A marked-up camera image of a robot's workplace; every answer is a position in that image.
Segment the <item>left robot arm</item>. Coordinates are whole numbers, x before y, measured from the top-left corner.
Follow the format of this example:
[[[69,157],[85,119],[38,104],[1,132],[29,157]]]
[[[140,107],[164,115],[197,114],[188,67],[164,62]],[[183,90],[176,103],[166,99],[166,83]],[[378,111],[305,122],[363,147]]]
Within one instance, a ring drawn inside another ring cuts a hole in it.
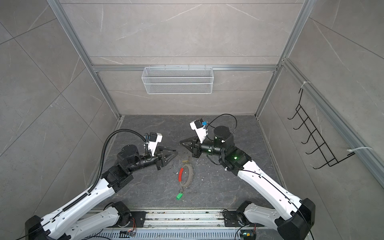
[[[117,155],[115,164],[90,187],[69,203],[43,217],[33,216],[25,223],[27,240],[82,240],[99,230],[119,224],[127,226],[131,212],[122,202],[88,218],[83,216],[105,199],[113,196],[133,180],[133,172],[156,166],[165,167],[178,155],[174,149],[156,147],[139,154],[135,145],[127,145]]]

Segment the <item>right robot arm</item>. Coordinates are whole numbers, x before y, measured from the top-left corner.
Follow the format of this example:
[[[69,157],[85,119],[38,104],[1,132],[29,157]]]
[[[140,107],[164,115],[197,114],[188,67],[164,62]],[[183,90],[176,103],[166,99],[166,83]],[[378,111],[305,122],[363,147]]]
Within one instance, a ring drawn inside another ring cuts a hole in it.
[[[268,176],[248,154],[236,147],[228,127],[216,127],[212,140],[208,138],[206,122],[194,121],[190,127],[197,135],[180,144],[194,158],[201,154],[217,156],[226,171],[248,183],[272,205],[272,208],[265,208],[245,201],[236,211],[240,225],[263,225],[277,231],[284,240],[304,240],[313,236],[311,228],[315,223],[316,206],[310,199],[300,199]]]

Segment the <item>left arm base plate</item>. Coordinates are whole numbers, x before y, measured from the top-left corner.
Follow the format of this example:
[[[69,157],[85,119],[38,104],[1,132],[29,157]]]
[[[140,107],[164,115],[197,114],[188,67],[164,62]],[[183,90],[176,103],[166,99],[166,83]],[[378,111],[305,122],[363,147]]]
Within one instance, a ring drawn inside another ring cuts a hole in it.
[[[147,213],[144,211],[134,211],[130,214],[123,214],[123,216],[119,217],[117,223],[112,227],[132,229],[135,225],[136,228],[142,228],[145,223],[146,215]]]

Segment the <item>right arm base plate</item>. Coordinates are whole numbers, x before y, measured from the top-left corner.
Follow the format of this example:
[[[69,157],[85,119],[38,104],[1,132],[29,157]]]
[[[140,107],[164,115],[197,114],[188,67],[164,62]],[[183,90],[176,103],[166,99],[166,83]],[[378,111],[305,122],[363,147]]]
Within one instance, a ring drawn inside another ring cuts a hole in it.
[[[243,227],[250,225],[251,227],[263,227],[261,224],[251,223],[243,214],[238,214],[236,211],[224,209],[222,211],[225,227]]]

